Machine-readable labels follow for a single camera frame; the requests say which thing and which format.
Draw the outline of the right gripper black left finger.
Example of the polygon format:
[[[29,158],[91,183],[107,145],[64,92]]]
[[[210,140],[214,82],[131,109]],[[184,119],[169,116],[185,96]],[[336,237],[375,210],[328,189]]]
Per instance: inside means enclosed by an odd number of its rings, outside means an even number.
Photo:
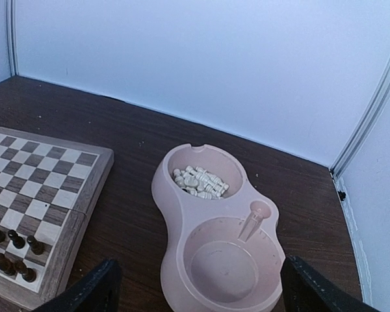
[[[36,311],[117,311],[122,269],[115,259],[105,259],[81,280]]]

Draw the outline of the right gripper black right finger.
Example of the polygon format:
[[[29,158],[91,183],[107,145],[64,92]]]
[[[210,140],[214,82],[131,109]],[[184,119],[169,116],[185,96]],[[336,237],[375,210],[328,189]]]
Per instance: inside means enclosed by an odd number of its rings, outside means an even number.
[[[281,269],[286,311],[376,311],[350,296],[301,257],[286,257]]]

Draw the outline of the dark rook chess piece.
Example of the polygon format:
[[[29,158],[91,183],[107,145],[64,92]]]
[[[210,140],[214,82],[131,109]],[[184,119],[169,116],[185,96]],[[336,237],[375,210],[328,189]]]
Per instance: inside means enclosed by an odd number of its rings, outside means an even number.
[[[30,249],[35,255],[42,255],[44,253],[44,244],[43,242],[37,240],[34,235],[29,235],[26,238],[27,244],[30,246]]]

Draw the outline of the dark knight chess piece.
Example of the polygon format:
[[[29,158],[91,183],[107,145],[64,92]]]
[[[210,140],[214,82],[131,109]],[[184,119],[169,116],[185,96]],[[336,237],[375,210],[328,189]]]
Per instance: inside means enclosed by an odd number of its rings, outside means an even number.
[[[14,269],[12,262],[8,258],[6,258],[3,253],[0,253],[0,269],[7,276],[14,276],[16,274],[16,271]]]

